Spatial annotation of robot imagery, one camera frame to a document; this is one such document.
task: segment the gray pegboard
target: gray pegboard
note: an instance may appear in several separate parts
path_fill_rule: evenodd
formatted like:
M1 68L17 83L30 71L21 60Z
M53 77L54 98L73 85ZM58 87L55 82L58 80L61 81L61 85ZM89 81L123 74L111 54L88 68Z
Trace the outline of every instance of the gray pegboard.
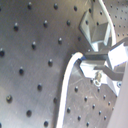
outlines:
M127 2L106 0L105 4L115 24L116 34L120 34L119 37L117 35L119 41L127 36ZM45 121L48 121L48 128L55 126L66 65L76 51L85 53L91 49L79 30L82 16L89 8L95 23L106 22L104 14L100 14L97 0L0 1L0 48L4 51L4 54L0 53L0 127L43 128L44 124L47 125ZM36 42L36 49L33 49L33 42ZM13 98L10 103L6 101L9 95ZM83 128L89 122L90 128L105 128L115 101L116 97L108 86L103 85L98 92L76 65L66 104L66 109L70 107L71 112L65 113L64 127Z

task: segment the metal bracket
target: metal bracket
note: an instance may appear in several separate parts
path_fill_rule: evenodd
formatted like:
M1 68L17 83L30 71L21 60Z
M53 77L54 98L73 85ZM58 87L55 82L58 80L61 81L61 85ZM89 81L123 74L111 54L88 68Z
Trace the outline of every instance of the metal bracket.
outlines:
M108 47L110 25L108 23L104 23L96 26L89 11L85 12L83 16L80 24L80 30L94 51L100 51L102 48Z
M117 43L109 51L88 52L86 60L82 61L80 68L85 77L92 78L96 86L107 84L118 96L123 80L125 64L128 60L128 38Z

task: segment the hole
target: hole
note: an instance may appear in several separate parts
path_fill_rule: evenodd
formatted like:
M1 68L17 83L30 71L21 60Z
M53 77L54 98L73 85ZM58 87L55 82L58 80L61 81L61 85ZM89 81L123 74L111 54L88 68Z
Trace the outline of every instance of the hole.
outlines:
M88 25L88 21L87 20L85 21L85 23L86 23L86 25Z
M87 100L88 100L88 97L86 96L86 97L84 98L84 100L85 100L85 102L87 102Z
M101 111L99 111L99 115L101 115Z
M78 92L78 86L75 87L75 92Z
M88 127L88 126L89 126L89 122L87 122L87 124L86 124L86 125L87 125L87 127Z
M35 50L36 49L36 42L32 43L32 49Z
M37 89L38 89L38 91L42 91L42 84L41 83L38 84Z
M70 26L71 25L71 22L70 20L67 21L67 25Z
M55 9L55 10L58 9L58 4L57 4L57 3L54 4L54 9Z
M67 113L70 113L71 112L71 109L70 109L70 107L69 108L67 108Z
M81 120L81 116L78 116L78 118L77 118L77 119L78 119L78 121L80 121L80 120Z
M99 26L99 22L97 22L96 24L97 24L97 26Z
M24 69L23 69L23 67L20 67L20 69L19 69L19 74L20 74L20 75L23 75L23 74L24 74Z
M91 83L91 84L93 83L93 79L90 80L90 83Z
M44 126L45 126L45 127L48 127L48 121L45 121L45 122L44 122Z
M57 103L57 98L56 98L56 97L53 99L53 102L54 102L55 104Z
M109 102L108 102L108 106L110 106L110 105L111 105L111 102L109 101Z
M15 24L14 24L14 31L17 32L18 30L19 30L18 23L15 23Z
M74 11L77 11L77 6L74 6Z
M44 21L44 27L45 27L45 28L48 27L48 21L47 21L47 20Z
M90 12L90 13L92 13L92 10L91 10L91 8L89 8L89 12Z
M98 92L100 92L100 88L98 88Z
M53 65L52 59L50 59L50 60L48 61L48 65L49 65L49 67L52 67L52 65Z
M12 96L11 95L8 95L7 97L6 97L6 101L8 102L8 103L11 103L12 102Z
M2 128L2 124L0 123L0 128Z
M103 99L104 99L104 100L106 99L106 95L103 96Z
M102 15L102 11L100 11L100 15Z
M96 105L95 105L95 104L93 104L93 105L92 105L92 108L93 108L93 109L95 109L95 107L96 107Z
M81 41L81 37L78 37L78 41Z
M31 3L31 2L28 3L28 9L29 9L29 10L32 9L32 3Z
M106 120L106 119L107 119L107 117L105 116L105 117L104 117L104 120Z
M4 55L5 55L5 51L2 48L0 48L0 57L4 57Z
M31 116L32 116L32 111L31 111L31 110L28 110L28 111L26 112L26 115L27 115L27 117L31 117Z
M62 38L61 37L58 39L58 43L62 44Z

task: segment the wire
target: wire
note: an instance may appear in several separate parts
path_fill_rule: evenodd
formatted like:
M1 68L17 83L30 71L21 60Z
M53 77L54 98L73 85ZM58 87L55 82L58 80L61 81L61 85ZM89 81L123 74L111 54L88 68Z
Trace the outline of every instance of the wire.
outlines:
M113 26L113 22L112 22L112 19L111 17L109 16L109 13L107 11L107 8L106 6L104 5L103 1L102 0L99 0L99 3L106 15L106 18L108 20L108 23L110 24L110 27L111 27L111 34L112 34L112 46L116 44L116 34L115 34L115 29L114 29L114 26Z
M60 106L59 106L59 113L58 113L56 128L62 128L62 126L63 126L69 78L70 78L71 71L72 71L72 68L73 68L75 62L78 59L82 59L82 57L83 57L82 53L80 53L80 52L75 53L71 57L68 65L67 65L67 68L66 68L66 71L64 74L63 84L62 84L61 99L60 99Z

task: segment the white plastic part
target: white plastic part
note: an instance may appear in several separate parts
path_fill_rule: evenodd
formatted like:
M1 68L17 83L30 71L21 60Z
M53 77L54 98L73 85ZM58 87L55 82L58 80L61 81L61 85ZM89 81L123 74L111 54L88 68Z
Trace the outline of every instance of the white plastic part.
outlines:
M60 99L60 106L59 106L59 113L58 113L56 128L62 128L62 126L63 126L69 78L70 78L71 71L72 71L72 68L73 68L75 62L78 59L81 59L82 57L83 57L82 53L80 53L80 52L75 53L71 57L68 65L67 65L67 68L66 68L66 71L64 74L63 84L62 84L61 99Z
M111 27L111 34L112 34L112 46L116 44L116 34L115 34L115 29L114 29L114 26L113 26L113 22L112 22L112 19L111 17L109 16L109 13L107 11L107 8L106 6L104 5L103 1L102 0L99 0L99 3L106 15L106 18L108 20L108 23L110 24L110 27Z

